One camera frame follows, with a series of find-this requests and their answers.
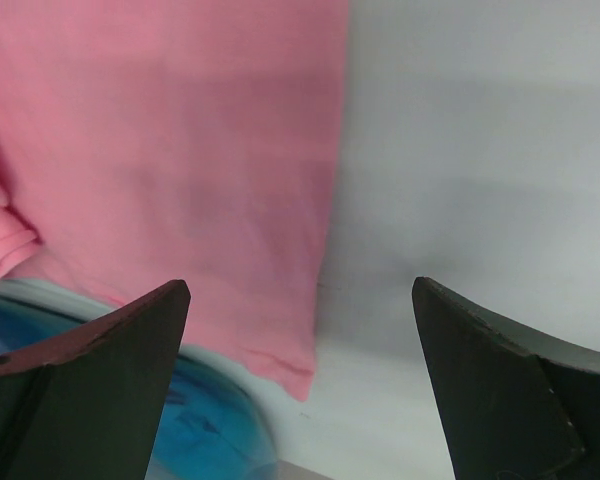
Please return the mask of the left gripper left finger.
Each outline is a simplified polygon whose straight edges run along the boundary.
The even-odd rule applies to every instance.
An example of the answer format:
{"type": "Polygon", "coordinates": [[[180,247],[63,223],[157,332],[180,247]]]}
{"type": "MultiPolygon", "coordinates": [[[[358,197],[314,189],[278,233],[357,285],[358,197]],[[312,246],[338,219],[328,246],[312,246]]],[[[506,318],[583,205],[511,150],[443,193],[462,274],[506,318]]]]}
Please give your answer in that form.
{"type": "Polygon", "coordinates": [[[142,479],[191,295],[171,280],[0,355],[0,479],[142,479]]]}

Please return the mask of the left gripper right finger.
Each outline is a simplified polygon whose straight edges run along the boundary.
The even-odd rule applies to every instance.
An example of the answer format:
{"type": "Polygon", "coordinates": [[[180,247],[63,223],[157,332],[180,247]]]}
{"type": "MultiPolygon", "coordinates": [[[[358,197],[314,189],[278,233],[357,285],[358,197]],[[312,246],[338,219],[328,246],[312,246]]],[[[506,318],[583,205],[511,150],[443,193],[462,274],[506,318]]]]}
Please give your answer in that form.
{"type": "Polygon", "coordinates": [[[431,278],[412,302],[455,478],[600,479],[600,352],[431,278]]]}

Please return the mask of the pink t shirt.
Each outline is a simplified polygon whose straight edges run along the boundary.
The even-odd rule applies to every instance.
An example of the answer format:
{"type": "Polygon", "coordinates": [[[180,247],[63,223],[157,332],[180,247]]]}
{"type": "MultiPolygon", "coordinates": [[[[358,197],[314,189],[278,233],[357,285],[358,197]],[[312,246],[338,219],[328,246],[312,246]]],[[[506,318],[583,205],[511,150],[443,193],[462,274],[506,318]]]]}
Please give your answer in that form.
{"type": "Polygon", "coordinates": [[[112,306],[309,396],[344,1],[0,1],[0,281],[112,306]]]}

